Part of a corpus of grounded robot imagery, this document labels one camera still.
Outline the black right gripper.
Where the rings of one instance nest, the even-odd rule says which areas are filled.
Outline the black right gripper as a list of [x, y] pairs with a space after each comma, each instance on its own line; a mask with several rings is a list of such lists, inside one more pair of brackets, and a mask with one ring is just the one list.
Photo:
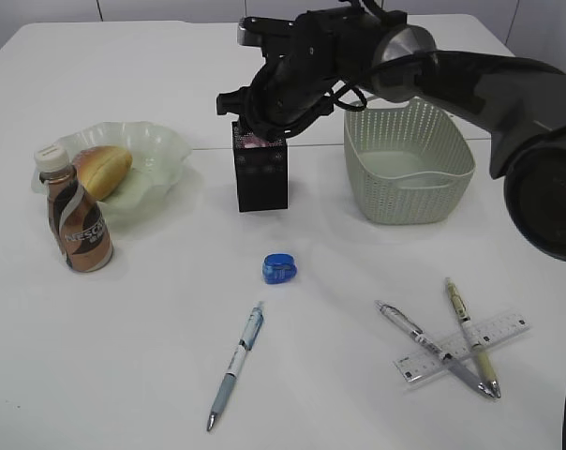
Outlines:
[[261, 139], [288, 139], [333, 112], [327, 93], [334, 85], [330, 56], [291, 52], [266, 62], [251, 85], [219, 94], [216, 113], [237, 115], [242, 128]]

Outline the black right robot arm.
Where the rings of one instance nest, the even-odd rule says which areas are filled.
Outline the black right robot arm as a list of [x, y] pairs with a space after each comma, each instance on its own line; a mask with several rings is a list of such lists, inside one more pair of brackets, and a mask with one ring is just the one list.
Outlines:
[[355, 91], [399, 103], [421, 98], [487, 131], [490, 175], [537, 249], [566, 262], [566, 73], [544, 62], [444, 51], [401, 10], [344, 1], [293, 20], [245, 17], [238, 41], [262, 52], [251, 83], [216, 98], [267, 141], [291, 138]]

